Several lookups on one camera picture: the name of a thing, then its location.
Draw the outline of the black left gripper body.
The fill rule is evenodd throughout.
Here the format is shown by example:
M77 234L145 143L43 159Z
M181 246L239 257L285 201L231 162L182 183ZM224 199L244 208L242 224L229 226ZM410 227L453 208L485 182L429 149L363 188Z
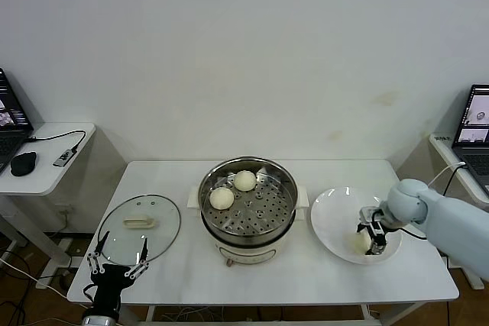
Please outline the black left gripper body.
M134 284L134 280L125 275L126 272L131 272L131 268L106 263L102 269L104 270L103 273L91 275L96 293L89 308L89 314L118 317L121 307L121 293Z

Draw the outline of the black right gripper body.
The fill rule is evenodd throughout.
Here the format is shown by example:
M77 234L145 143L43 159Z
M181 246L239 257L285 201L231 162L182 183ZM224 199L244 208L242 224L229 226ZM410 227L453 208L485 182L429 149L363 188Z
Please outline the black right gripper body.
M391 210L386 203L381 203L379 206L381 210L381 226L385 232L395 232L400 229L400 221L395 218Z

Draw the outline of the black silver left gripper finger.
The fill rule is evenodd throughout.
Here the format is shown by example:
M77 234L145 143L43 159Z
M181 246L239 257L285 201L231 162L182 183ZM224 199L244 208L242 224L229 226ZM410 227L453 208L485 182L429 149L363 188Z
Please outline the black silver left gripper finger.
M137 262L132 268L130 268L130 270L125 273L125 278L137 279L148 270L149 262L147 261L147 255L147 238L145 238L142 249L136 255Z
M99 258L102 255L102 250L109 234L110 231L106 231L103 237L98 240L94 251L87 254L87 261L92 275L97 275L105 272L104 269L101 268Z

